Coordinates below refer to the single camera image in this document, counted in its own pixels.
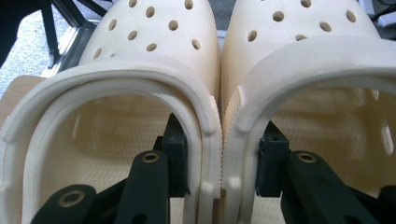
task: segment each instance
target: floor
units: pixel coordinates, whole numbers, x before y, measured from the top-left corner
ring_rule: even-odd
[[[112,3],[108,1],[94,1],[105,8],[111,8],[112,6]],[[375,11],[379,12],[386,8],[386,6],[381,5],[376,0],[373,1]],[[235,0],[209,0],[209,3],[214,11],[218,30],[227,30]],[[97,21],[101,19],[79,2],[76,2],[76,4],[87,19]],[[59,42],[62,42],[62,36],[67,32],[68,24],[55,8],[53,11],[57,36]],[[396,35],[396,28],[381,29],[377,27],[377,30],[383,38],[390,38]],[[6,62],[0,68],[0,97],[15,77],[21,75],[41,76],[43,71],[47,69],[48,62],[48,47],[41,12],[37,11],[22,21],[18,32],[18,40],[9,53]]]

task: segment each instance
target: screw hole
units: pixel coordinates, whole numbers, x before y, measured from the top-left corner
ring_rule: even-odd
[[[303,7],[311,7],[311,0],[301,0],[301,5]]]
[[[101,53],[102,53],[102,49],[97,49],[96,52],[93,54],[93,58],[97,59]]]
[[[194,6],[194,3],[192,2],[192,0],[186,0],[184,1],[184,6],[186,7],[187,10],[190,10]]]
[[[114,28],[116,28],[116,25],[117,25],[117,20],[112,20],[112,21],[110,22],[110,24],[108,25],[108,30],[109,30],[109,31],[114,30]]]
[[[169,21],[168,27],[169,27],[169,30],[171,30],[171,31],[177,30],[177,28],[178,28],[177,21]]]
[[[129,0],[129,7],[135,7],[137,0]]]
[[[326,21],[321,21],[319,26],[325,32],[330,32],[332,30],[332,27]]]
[[[132,224],[145,224],[148,221],[148,216],[145,214],[139,214],[132,218]]]
[[[148,52],[151,52],[151,51],[154,51],[156,48],[157,48],[157,45],[154,44],[154,43],[152,43],[152,44],[149,44],[149,45],[148,45],[148,47],[146,48],[146,50],[147,50]]]
[[[155,8],[154,7],[148,7],[148,9],[146,10],[147,18],[151,18],[152,16],[154,16],[154,13],[155,13]]]
[[[74,206],[84,199],[85,193],[82,190],[73,190],[64,194],[58,201],[61,207],[71,207]]]
[[[355,16],[355,14],[353,14],[353,12],[351,12],[351,11],[347,11],[346,12],[346,17],[347,17],[347,19],[350,21],[350,22],[356,22],[356,16]]]
[[[273,15],[273,20],[274,21],[283,21],[285,19],[285,15],[281,11],[277,11]]]
[[[132,31],[128,34],[128,40],[134,40],[137,36],[137,31]]]
[[[247,41],[253,42],[257,37],[257,31],[250,31],[247,35]]]
[[[300,153],[298,155],[298,158],[304,162],[316,162],[317,161],[317,159],[314,156],[307,154],[307,153]]]
[[[306,39],[306,36],[305,35],[297,35],[295,38],[297,41],[300,41],[300,40]]]
[[[201,44],[200,44],[200,42],[199,42],[198,40],[193,39],[191,43],[192,43],[192,46],[193,46],[195,49],[200,49],[200,48],[201,48]]]
[[[344,216],[344,220],[348,224],[361,224],[361,221],[358,220],[356,217],[353,217],[353,216]]]
[[[155,162],[155,161],[157,161],[157,160],[159,160],[159,159],[160,159],[160,157],[158,156],[157,153],[149,153],[149,154],[146,154],[146,155],[142,158],[142,161],[143,161],[143,162],[149,163],[149,162]]]

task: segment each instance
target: gray surface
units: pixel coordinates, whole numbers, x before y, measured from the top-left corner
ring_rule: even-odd
[[[107,8],[112,6],[111,3],[100,0],[95,0],[95,2]],[[373,2],[376,12],[386,8],[375,0]],[[215,14],[218,30],[227,30],[235,0],[209,0],[209,3]],[[87,19],[100,20],[100,17],[96,14],[79,3],[77,4]],[[56,10],[54,10],[54,19],[57,34],[60,37],[67,30],[68,25]],[[377,27],[377,30],[383,38],[396,36],[396,28],[382,29]],[[48,48],[41,12],[37,11],[22,21],[18,32],[18,40],[0,69],[0,97],[4,94],[12,79],[20,75],[40,76],[46,69],[48,61]]]

